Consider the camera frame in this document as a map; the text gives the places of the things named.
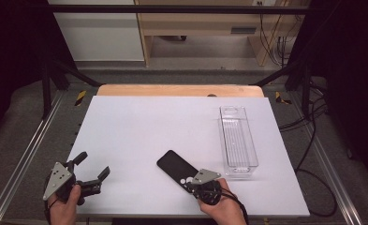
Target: human hand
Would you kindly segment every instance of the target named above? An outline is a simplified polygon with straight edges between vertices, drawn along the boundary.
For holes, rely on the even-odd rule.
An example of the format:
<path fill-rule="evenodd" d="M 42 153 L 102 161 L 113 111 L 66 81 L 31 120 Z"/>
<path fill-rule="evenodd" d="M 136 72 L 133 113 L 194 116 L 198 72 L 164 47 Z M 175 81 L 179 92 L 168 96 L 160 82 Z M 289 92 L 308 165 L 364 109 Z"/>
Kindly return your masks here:
<path fill-rule="evenodd" d="M 222 188 L 222 193 L 231 193 L 228 187 L 228 183 L 224 178 L 217 180 Z M 209 205 L 198 199 L 201 212 L 212 217 L 218 225 L 245 225 L 242 209 L 239 204 L 229 197 L 221 196 L 221 200 L 216 205 Z"/>
<path fill-rule="evenodd" d="M 74 225 L 76 222 L 76 205 L 81 196 L 81 186 L 75 185 L 70 191 L 67 202 L 58 200 L 54 193 L 50 196 L 48 204 L 50 208 L 52 225 Z"/>

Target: clear plastic container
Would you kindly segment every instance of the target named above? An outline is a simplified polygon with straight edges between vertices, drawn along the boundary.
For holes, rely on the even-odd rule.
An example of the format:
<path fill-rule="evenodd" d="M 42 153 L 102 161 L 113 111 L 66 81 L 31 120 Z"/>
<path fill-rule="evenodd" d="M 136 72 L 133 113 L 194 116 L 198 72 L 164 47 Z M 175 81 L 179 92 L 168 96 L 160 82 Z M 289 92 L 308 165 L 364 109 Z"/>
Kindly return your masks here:
<path fill-rule="evenodd" d="M 248 179 L 258 166 L 256 151 L 244 107 L 220 107 L 220 137 L 225 175 Z"/>

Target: black cable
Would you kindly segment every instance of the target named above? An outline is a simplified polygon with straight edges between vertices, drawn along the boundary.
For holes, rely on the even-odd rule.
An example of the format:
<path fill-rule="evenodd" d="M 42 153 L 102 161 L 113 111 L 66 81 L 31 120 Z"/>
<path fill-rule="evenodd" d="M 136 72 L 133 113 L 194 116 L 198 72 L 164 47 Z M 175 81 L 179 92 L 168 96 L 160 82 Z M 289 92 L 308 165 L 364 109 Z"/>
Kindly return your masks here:
<path fill-rule="evenodd" d="M 260 32 L 259 32 L 259 38 L 260 38 L 260 42 L 263 46 L 263 48 L 265 49 L 266 53 L 269 55 L 269 57 L 272 59 L 272 61 L 276 64 L 276 65 L 279 65 L 275 59 L 272 57 L 271 55 L 271 52 L 269 51 L 269 49 L 271 48 L 271 46 L 269 45 L 269 42 L 268 42 L 268 39 L 266 39 L 266 34 L 263 30 L 263 14 L 259 14 L 259 19 L 260 19 Z M 262 38 L 262 34 L 263 36 L 265 37 L 265 41 L 266 41 L 266 44 L 268 45 L 268 48 L 265 46 L 265 43 L 263 42 L 263 38 Z"/>
<path fill-rule="evenodd" d="M 309 115 L 314 115 L 314 118 L 316 119 L 316 118 L 318 118 L 321 114 L 323 114 L 325 111 L 322 111 L 322 112 L 317 112 L 319 109 L 322 109 L 323 107 L 325 107 L 327 104 L 322 104 L 322 105 L 320 105 L 320 106 L 318 106 L 316 109 L 315 109 L 315 111 L 314 112 L 311 112 Z M 279 127 L 279 129 L 280 129 L 280 131 L 281 132 L 285 132 L 285 131 L 287 131 L 287 130 L 283 130 L 283 129 L 287 129 L 287 128 L 292 128 L 292 127 L 294 127 L 294 126 L 296 126 L 296 125 L 298 125 L 300 122 L 303 122 L 304 120 L 306 120 L 305 119 L 305 117 L 301 117 L 301 118 L 299 118 L 299 119 L 297 119 L 296 121 L 294 121 L 294 122 L 292 122 L 292 123 L 289 123 L 289 124 L 285 124 L 285 125 L 282 125 L 282 126 L 280 126 Z"/>
<path fill-rule="evenodd" d="M 307 155 L 308 155 L 308 153 L 309 153 L 309 151 L 310 151 L 310 147 L 312 146 L 312 144 L 313 144 L 313 140 L 315 139 L 315 136 L 316 136 L 316 121 L 315 121 L 315 115 L 313 114 L 313 112 L 314 112 L 314 110 L 315 110 L 315 105 L 316 105 L 316 103 L 319 101 L 319 100 L 321 100 L 321 99 L 323 99 L 323 97 L 320 97 L 320 98 L 318 98 L 314 103 L 313 103 L 313 105 L 312 105 L 312 124 L 313 124 L 313 132 L 312 132 L 312 136 L 311 136 L 311 138 L 310 138 L 310 141 L 309 141 L 309 144 L 308 144 L 308 146 L 306 147 L 306 150 L 305 150 L 305 153 L 303 154 L 303 156 L 302 156 L 302 158 L 301 158 L 301 161 L 300 161 L 300 163 L 298 163 L 298 166 L 297 166 L 297 168 L 294 170 L 294 172 L 295 173 L 297 173 L 297 170 L 301 167 L 301 165 L 303 164 L 303 162 L 305 161 L 305 159 L 306 159 L 306 157 L 307 157 Z"/>
<path fill-rule="evenodd" d="M 58 199 L 58 198 L 57 198 L 56 200 L 54 200 L 54 202 L 52 202 L 52 203 L 49 205 L 49 209 L 51 209 L 51 208 L 52 208 L 52 206 L 53 206 L 57 201 L 59 201 L 59 199 Z"/>
<path fill-rule="evenodd" d="M 280 36 L 279 36 L 279 38 L 277 39 L 277 55 L 279 55 L 279 57 L 281 58 L 282 57 L 282 52 L 281 52 L 281 50 L 280 50 Z"/>
<path fill-rule="evenodd" d="M 333 193 L 332 189 L 330 188 L 330 186 L 329 186 L 326 182 L 324 182 L 320 177 L 318 177 L 316 174 L 314 174 L 314 173 L 312 173 L 312 172 L 306 171 L 306 170 L 304 170 L 304 169 L 297 169 L 297 172 L 307 173 L 307 174 L 309 174 L 309 175 L 311 175 L 311 176 L 315 177 L 315 179 L 317 179 L 321 184 L 323 184 L 323 186 L 324 186 L 324 187 L 326 187 L 326 189 L 327 189 L 327 190 L 329 191 L 329 193 L 331 194 L 331 196 L 332 196 L 332 200 L 333 200 L 333 202 L 334 202 L 333 209 L 332 209 L 328 214 L 321 214 L 321 213 L 317 213 L 317 212 L 315 212 L 315 211 L 313 211 L 313 210 L 311 210 L 311 209 L 309 209 L 309 212 L 310 212 L 311 214 L 316 215 L 316 216 L 321 217 L 321 218 L 323 218 L 323 217 L 324 217 L 324 218 L 328 218 L 328 217 L 331 217 L 332 215 L 334 215 L 334 214 L 335 214 L 335 212 L 336 212 L 336 210 L 337 210 L 337 208 L 338 208 L 338 203 L 337 203 L 337 201 L 336 201 L 336 197 L 335 197 L 335 195 L 334 195 L 334 193 Z"/>
<path fill-rule="evenodd" d="M 284 56 L 286 51 L 286 37 L 283 37 L 283 44 L 282 44 L 282 67 L 284 66 Z"/>
<path fill-rule="evenodd" d="M 235 194 L 233 194 L 231 191 L 227 190 L 227 189 L 224 189 L 222 188 L 222 190 L 225 190 L 226 192 L 228 192 L 230 195 L 226 194 L 226 193 L 222 193 L 222 192 L 218 192 L 218 191 L 212 191 L 212 190 L 199 190 L 197 191 L 198 194 L 201 194 L 201 193 L 209 193 L 209 194 L 216 194 L 216 195 L 221 195 L 221 196 L 225 196 L 229 199 L 232 199 L 234 202 L 236 202 L 239 206 L 240 206 L 240 209 L 242 209 L 242 212 L 243 212 L 243 217 L 244 217 L 244 221 L 245 221 L 245 224 L 249 225 L 249 221 L 248 221 L 248 215 L 247 215 L 247 210 L 245 209 L 245 206 L 244 204 L 242 204 L 239 199 L 236 197 Z"/>
<path fill-rule="evenodd" d="M 299 15 L 295 15 L 295 19 L 296 22 L 294 23 L 294 25 L 292 25 L 291 29 L 288 30 L 287 34 L 285 35 L 285 37 L 288 37 L 289 33 L 297 26 L 298 22 L 300 22 L 302 19 Z"/>
<path fill-rule="evenodd" d="M 330 217 L 330 216 L 332 216 L 332 215 L 334 215 L 335 214 L 335 212 L 336 212 L 336 209 L 337 209 L 337 207 L 338 207 L 338 203 L 337 203 L 337 201 L 336 201 L 336 197 L 335 197 L 335 195 L 334 195 L 334 193 L 333 193 L 333 191 L 332 191 L 332 189 L 330 188 L 330 186 L 328 185 L 328 184 L 326 184 L 323 180 L 321 180 L 321 178 L 320 177 L 318 177 L 317 175 L 315 175 L 314 173 L 312 173 L 312 172 L 309 172 L 309 171 L 306 171 L 306 170 L 304 170 L 304 169 L 301 169 L 301 165 L 303 164 L 303 162 L 304 162 L 304 160 L 306 159 L 306 157 L 307 157 L 307 155 L 308 155 L 308 153 L 309 153 L 309 151 L 310 151 L 310 148 L 311 148 L 311 146 L 312 146 L 312 143 L 313 143 L 313 141 L 314 141 L 314 139 L 315 139 L 315 136 L 316 136 L 316 119 L 315 119 L 315 105 L 316 105 L 316 103 L 318 102 L 318 101 L 320 101 L 321 99 L 323 99 L 323 97 L 320 97 L 320 98 L 318 98 L 314 103 L 313 103 L 313 105 L 312 105 L 312 124 L 313 124 L 313 132 L 312 132 L 312 136 L 311 136 L 311 140 L 310 140 L 310 142 L 309 142 L 309 144 L 308 144 L 308 146 L 307 146 L 307 148 L 306 148 L 306 150 L 305 150 L 305 152 L 304 152 L 304 154 L 303 154 L 303 156 L 302 156 L 302 159 L 301 159 L 301 161 L 300 161 L 300 163 L 298 164 L 298 166 L 297 166 L 297 168 L 294 170 L 294 172 L 295 172 L 295 174 L 297 175 L 297 173 L 298 172 L 302 172 L 302 173 L 308 173 L 308 174 L 310 174 L 310 175 L 312 175 L 312 176 L 314 176 L 322 185 L 324 185 L 326 188 L 327 188 L 327 190 L 330 192 L 330 194 L 332 195 L 332 199 L 333 199 L 333 202 L 334 202 L 334 207 L 333 207 L 333 209 L 331 210 L 331 212 L 329 212 L 328 214 L 321 214 L 321 213 L 318 213 L 318 212 L 315 212 L 315 211 L 313 211 L 313 210 L 311 210 L 311 209 L 309 209 L 309 212 L 311 213 L 311 214 L 313 214 L 313 215 L 316 215 L 316 216 L 319 216 L 319 217 L 324 217 L 324 218 L 327 218 L 327 217 Z"/>

